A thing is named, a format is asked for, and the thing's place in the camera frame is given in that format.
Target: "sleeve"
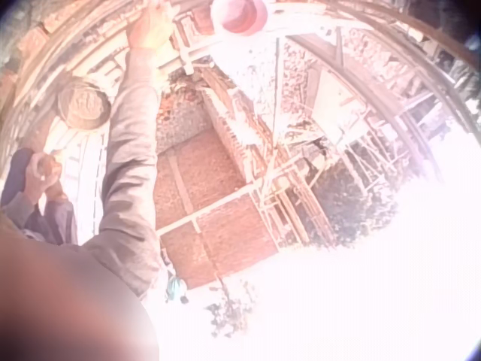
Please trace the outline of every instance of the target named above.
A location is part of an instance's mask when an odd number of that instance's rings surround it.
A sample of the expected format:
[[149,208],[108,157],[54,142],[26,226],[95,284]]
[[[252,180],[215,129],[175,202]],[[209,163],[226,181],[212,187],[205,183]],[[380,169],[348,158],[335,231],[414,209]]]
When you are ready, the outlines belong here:
[[141,299],[161,273],[153,188],[157,176],[156,53],[131,50],[113,105],[99,234],[85,247]]
[[23,229],[28,218],[34,211],[34,205],[22,192],[18,192],[11,202],[5,205],[2,210],[15,226]]

